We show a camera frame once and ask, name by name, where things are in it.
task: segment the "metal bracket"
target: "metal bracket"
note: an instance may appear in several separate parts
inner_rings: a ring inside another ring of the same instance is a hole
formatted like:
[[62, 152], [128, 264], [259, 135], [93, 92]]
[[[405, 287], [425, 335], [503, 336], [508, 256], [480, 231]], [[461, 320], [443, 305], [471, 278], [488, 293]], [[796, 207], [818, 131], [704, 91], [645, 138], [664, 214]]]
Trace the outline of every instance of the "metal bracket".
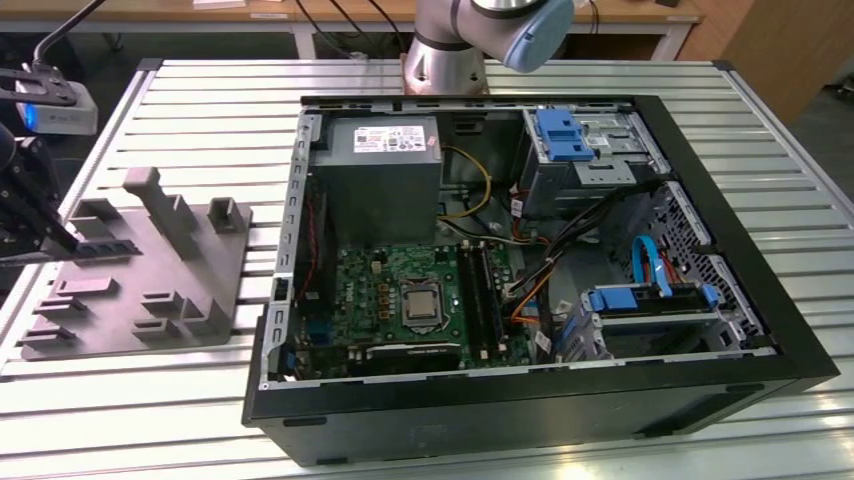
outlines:
[[77, 103], [77, 95], [70, 85], [53, 70], [22, 72], [20, 70], [0, 69], [0, 80], [24, 82], [29, 90], [40, 93], [24, 93], [0, 88], [0, 102], [8, 100], [33, 105], [53, 105], [69, 107]]

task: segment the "green motherboard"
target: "green motherboard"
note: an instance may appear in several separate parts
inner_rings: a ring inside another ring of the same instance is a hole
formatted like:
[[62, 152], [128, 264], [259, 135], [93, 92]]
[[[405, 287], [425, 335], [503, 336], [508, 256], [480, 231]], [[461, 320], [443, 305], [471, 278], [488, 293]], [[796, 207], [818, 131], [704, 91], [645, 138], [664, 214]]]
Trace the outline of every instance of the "green motherboard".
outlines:
[[[320, 378], [347, 376], [345, 364], [357, 355], [353, 347], [359, 345], [457, 344], [457, 369], [531, 363], [521, 328], [505, 332], [500, 354], [483, 358], [469, 351], [459, 248], [392, 246], [339, 251], [331, 323], [308, 320], [307, 328]], [[512, 279], [507, 250], [497, 244], [487, 252], [493, 284], [500, 287]]]

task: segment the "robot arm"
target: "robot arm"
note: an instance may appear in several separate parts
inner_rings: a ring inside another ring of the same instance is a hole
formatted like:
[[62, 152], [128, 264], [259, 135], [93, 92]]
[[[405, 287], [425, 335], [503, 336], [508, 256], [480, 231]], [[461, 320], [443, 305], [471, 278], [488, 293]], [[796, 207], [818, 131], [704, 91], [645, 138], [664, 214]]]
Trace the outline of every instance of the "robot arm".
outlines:
[[421, 95], [485, 88], [483, 53], [527, 73], [553, 54], [569, 24], [571, 0], [419, 0], [407, 87]]

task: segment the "blue latch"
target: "blue latch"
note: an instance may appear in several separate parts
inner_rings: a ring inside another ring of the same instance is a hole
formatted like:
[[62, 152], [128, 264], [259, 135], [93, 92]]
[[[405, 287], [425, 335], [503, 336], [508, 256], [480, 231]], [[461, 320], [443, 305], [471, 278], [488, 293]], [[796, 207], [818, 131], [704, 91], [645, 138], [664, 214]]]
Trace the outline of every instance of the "blue latch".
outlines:
[[599, 290], [604, 305], [609, 310], [636, 310], [637, 301], [628, 287], [603, 288]]
[[536, 121], [552, 162], [589, 162], [596, 158], [583, 140], [584, 127], [568, 110], [536, 110]]
[[599, 290], [592, 290], [587, 298], [589, 298], [589, 308], [593, 312], [600, 312], [601, 310], [604, 310], [604, 299], [601, 298], [601, 293], [599, 293]]
[[703, 295], [706, 296], [708, 306], [711, 308], [715, 308], [718, 306], [718, 303], [720, 303], [720, 298], [718, 297], [718, 289], [707, 283], [703, 283], [703, 286], [700, 288]]

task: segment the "slotted metal table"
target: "slotted metal table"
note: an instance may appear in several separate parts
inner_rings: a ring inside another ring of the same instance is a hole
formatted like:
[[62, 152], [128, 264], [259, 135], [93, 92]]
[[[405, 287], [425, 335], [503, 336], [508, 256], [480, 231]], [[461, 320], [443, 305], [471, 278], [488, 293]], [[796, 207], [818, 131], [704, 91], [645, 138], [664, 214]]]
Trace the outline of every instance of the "slotted metal table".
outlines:
[[148, 65], [133, 77], [62, 214], [80, 198], [137, 205], [120, 188], [134, 166], [160, 168], [166, 193], [181, 193], [189, 203], [224, 195], [249, 203], [236, 334], [226, 345], [192, 351], [25, 362], [14, 341], [54, 275], [50, 266], [28, 267], [0, 312], [0, 477], [657, 480], [854, 471], [854, 208], [736, 73], [710, 63], [559, 62], [524, 78], [497, 64], [487, 68], [495, 94], [661, 97], [842, 375], [687, 437], [303, 469], [260, 431], [240, 425], [299, 99], [400, 94], [400, 65]]

